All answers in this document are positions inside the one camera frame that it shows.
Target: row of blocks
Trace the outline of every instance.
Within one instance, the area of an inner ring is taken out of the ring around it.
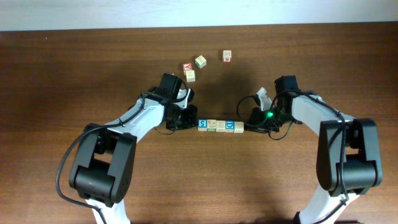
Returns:
[[[244,124],[240,121],[217,121],[215,119],[200,119],[198,120],[198,130],[243,133]]]

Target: green led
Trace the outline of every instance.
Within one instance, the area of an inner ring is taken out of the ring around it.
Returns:
[[[273,115],[274,115],[273,112],[270,111],[270,112],[267,113],[267,118],[270,118],[270,117],[272,117]]]

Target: table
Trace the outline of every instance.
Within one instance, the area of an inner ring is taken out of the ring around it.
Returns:
[[[199,55],[208,65],[196,68],[197,80],[189,83],[199,118],[237,120],[240,98],[262,86],[274,97],[274,80],[296,75],[301,89],[375,120],[383,182],[340,220],[395,223],[397,37],[397,22],[2,32],[0,223],[94,223],[90,209],[55,191],[63,153],[85,125],[119,117],[164,72],[183,77],[182,63]],[[232,63],[221,61],[222,50],[232,50]],[[242,116],[254,106],[244,102]],[[293,126],[283,141],[250,132],[152,130],[137,145],[127,214],[138,223],[291,219],[317,187],[317,145],[304,125]],[[61,188],[78,198],[68,186],[74,155]]]

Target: brown tabletop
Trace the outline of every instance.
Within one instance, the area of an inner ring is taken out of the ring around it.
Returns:
[[[232,63],[221,61],[222,50],[232,50]],[[121,116],[164,72],[184,77],[182,63],[199,55],[207,65],[193,65],[196,82],[189,83],[199,118],[237,120],[240,98],[262,86],[273,98],[274,80],[296,75],[301,89],[375,120],[382,184],[340,220],[396,223],[396,22],[0,33],[0,223],[94,223],[90,209],[55,191],[67,147],[86,124]],[[244,102],[242,116],[254,106]],[[317,146],[305,125],[294,125],[283,141],[250,132],[149,131],[137,145],[127,214],[144,223],[291,219],[318,185]],[[79,199],[68,186],[74,155],[61,187]]]

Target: block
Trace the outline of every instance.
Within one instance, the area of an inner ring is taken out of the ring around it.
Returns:
[[[182,70],[183,70],[183,71],[192,70],[192,64],[191,64],[191,63],[184,63],[184,64],[182,64]]]
[[[225,132],[233,133],[235,130],[235,121],[225,121]]]
[[[195,81],[195,71],[194,70],[184,71],[184,75],[187,77],[187,82]]]
[[[195,65],[197,65],[199,69],[203,68],[206,64],[207,61],[202,55],[195,59]]]
[[[216,120],[207,120],[207,131],[216,131]]]
[[[198,120],[198,131],[207,131],[207,120],[206,119]]]
[[[231,59],[232,59],[232,51],[223,50],[223,62],[231,62]]]
[[[216,122],[216,132],[225,132],[225,121]]]
[[[235,130],[234,133],[243,133],[244,131],[244,124],[243,122],[237,121],[235,122]]]

